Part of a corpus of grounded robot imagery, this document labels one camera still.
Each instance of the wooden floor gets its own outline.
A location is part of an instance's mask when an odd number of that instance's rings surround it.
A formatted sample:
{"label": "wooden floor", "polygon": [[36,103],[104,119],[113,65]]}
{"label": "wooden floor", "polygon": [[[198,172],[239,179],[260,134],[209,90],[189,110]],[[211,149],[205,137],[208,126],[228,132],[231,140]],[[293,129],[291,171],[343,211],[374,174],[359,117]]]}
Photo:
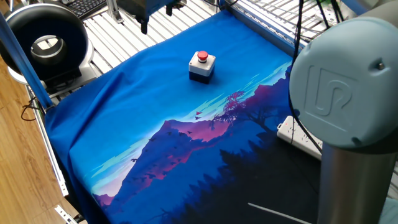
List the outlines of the wooden floor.
{"label": "wooden floor", "polygon": [[56,205],[73,217],[77,212],[62,197],[36,121],[21,119],[27,102],[0,57],[0,223],[65,223]]}

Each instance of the emergency stop button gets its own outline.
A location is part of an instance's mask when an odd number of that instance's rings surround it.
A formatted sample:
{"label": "emergency stop button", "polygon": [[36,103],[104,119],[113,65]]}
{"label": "emergency stop button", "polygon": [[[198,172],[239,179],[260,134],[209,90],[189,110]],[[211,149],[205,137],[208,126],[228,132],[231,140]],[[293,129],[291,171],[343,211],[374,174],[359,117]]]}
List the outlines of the emergency stop button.
{"label": "emergency stop button", "polygon": [[198,53],[198,61],[199,62],[206,62],[207,57],[209,57],[209,54],[207,52],[205,52],[204,50],[202,50]]}

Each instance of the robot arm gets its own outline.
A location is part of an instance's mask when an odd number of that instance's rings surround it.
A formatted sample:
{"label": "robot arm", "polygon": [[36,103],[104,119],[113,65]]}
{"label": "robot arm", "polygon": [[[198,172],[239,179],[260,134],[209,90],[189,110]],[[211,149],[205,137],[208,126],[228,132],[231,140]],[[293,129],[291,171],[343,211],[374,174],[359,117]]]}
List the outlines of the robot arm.
{"label": "robot arm", "polygon": [[290,75],[294,109],[323,149],[318,223],[378,223],[398,151],[398,1],[309,43]]}

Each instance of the keyboard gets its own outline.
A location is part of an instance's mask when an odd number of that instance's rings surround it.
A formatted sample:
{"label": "keyboard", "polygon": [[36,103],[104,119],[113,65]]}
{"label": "keyboard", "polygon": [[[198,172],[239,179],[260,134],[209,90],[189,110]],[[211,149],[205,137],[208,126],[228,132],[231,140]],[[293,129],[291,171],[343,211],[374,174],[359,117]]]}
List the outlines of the keyboard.
{"label": "keyboard", "polygon": [[106,5],[106,0],[72,0],[66,6],[79,19],[85,19]]}

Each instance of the metal frame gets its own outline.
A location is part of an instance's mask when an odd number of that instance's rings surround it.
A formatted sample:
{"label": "metal frame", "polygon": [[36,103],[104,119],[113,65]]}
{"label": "metal frame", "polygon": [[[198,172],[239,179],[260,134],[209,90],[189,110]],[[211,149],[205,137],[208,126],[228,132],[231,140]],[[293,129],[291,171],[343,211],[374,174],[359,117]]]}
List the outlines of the metal frame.
{"label": "metal frame", "polygon": [[[307,0],[304,5],[304,20],[302,35],[315,38],[320,35],[326,26],[317,19],[315,1]],[[109,12],[117,10],[117,6],[110,7]],[[215,14],[217,8],[208,5],[201,0],[189,0],[187,6],[181,10],[174,10],[170,17],[165,13],[165,7],[151,15],[148,24],[148,34],[141,33],[140,24],[127,12],[119,10],[121,21],[115,22],[112,14],[102,12],[84,20],[88,37],[94,45],[95,52],[90,67],[97,77],[118,66],[121,62],[132,57],[141,50],[169,39],[191,26],[209,18]],[[294,0],[239,0],[229,10],[250,28],[267,38],[280,49],[292,54],[295,35],[295,23],[297,22],[298,1]],[[301,48],[308,42],[302,40]],[[52,98],[54,104],[58,104],[69,94],[79,88],[59,94]],[[28,95],[33,94],[27,88]],[[39,111],[35,111],[35,117],[44,139],[53,170],[57,177],[63,196],[68,195],[65,179],[57,163],[57,159],[51,147],[44,128],[44,117]],[[392,178],[389,197],[398,199],[398,163],[396,172]]]}

